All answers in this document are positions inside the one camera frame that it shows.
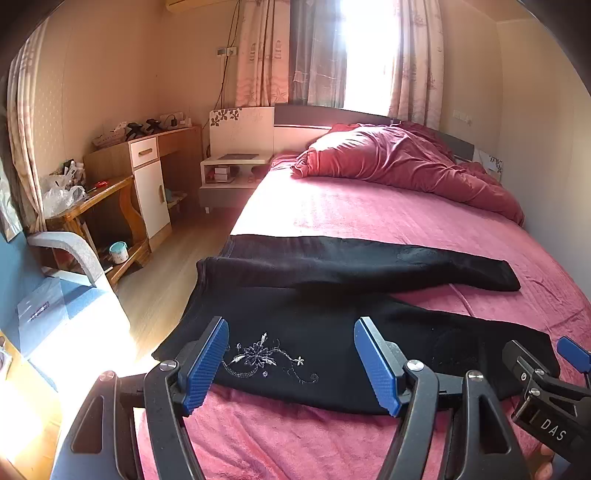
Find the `window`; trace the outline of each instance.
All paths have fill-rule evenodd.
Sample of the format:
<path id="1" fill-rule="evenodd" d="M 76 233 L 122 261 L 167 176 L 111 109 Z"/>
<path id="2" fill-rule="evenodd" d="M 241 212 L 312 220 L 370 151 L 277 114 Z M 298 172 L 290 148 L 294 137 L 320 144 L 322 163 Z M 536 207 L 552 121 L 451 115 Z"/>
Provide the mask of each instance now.
<path id="1" fill-rule="evenodd" d="M 341 0 L 347 69 L 343 108 L 388 115 L 398 51 L 392 0 Z"/>
<path id="2" fill-rule="evenodd" d="M 387 115 L 394 9 L 392 0 L 292 0 L 290 103 Z"/>

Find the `red duvet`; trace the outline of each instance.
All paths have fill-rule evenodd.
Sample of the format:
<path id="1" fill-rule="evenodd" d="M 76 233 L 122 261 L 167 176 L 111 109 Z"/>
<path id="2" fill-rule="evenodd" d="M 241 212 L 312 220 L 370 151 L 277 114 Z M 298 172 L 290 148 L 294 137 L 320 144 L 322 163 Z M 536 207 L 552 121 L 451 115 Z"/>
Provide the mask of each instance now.
<path id="1" fill-rule="evenodd" d="M 455 165 L 443 152 L 437 140 L 420 131 L 335 125 L 291 169 L 299 178 L 340 177 L 434 193 L 523 224 L 523 211 L 512 194 L 484 170 Z"/>

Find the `black pants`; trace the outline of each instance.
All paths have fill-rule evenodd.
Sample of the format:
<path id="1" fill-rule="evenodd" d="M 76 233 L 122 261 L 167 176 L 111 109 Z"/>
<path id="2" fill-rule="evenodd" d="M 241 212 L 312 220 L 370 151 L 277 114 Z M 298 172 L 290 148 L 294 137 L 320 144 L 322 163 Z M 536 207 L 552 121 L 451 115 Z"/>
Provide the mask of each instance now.
<path id="1" fill-rule="evenodd" d="M 518 289 L 506 262 L 361 240 L 240 235 L 230 238 L 221 256 L 201 260 L 198 269 L 181 322 L 154 356 L 174 358 L 213 316 L 222 316 L 229 323 L 230 344 L 215 382 L 249 393 L 329 410 L 386 413 L 353 344 L 353 325 L 361 316 L 371 317 L 407 358 L 436 372 L 482 371 L 500 399 L 520 391 L 501 359 L 510 340 L 519 341 L 554 375 L 560 372 L 545 333 L 433 312 L 380 293 L 451 278 Z"/>

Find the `blue gripper pad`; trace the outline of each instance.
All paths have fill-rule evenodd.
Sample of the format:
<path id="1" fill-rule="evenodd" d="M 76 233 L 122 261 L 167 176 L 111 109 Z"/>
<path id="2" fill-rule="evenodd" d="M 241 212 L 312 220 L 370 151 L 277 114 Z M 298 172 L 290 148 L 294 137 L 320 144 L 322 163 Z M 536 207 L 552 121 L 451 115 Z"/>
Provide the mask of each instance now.
<path id="1" fill-rule="evenodd" d="M 183 379 L 183 409 L 186 415 L 203 405 L 213 377 L 228 346 L 230 331 L 226 320 L 221 320 L 207 339 L 205 346 L 193 364 L 186 379 Z"/>
<path id="2" fill-rule="evenodd" d="M 556 351 L 580 373 L 584 374 L 591 371 L 591 353 L 574 343 L 570 338 L 562 337 L 558 340 Z"/>
<path id="3" fill-rule="evenodd" d="M 390 370 L 384 356 L 380 353 L 379 348 L 361 320 L 355 322 L 353 338 L 355 348 L 374 389 L 379 405 L 388 410 L 391 416 L 395 417 L 400 412 L 401 407 L 396 388 L 396 376 Z"/>

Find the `small box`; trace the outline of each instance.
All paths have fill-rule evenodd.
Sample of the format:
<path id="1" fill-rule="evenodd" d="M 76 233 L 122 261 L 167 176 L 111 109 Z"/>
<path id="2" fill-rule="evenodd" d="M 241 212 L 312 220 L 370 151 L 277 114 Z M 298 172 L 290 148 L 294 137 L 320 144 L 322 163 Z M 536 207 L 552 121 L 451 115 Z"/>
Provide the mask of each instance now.
<path id="1" fill-rule="evenodd" d="M 214 173 L 216 175 L 230 175 L 230 167 L 227 165 L 216 165 Z"/>

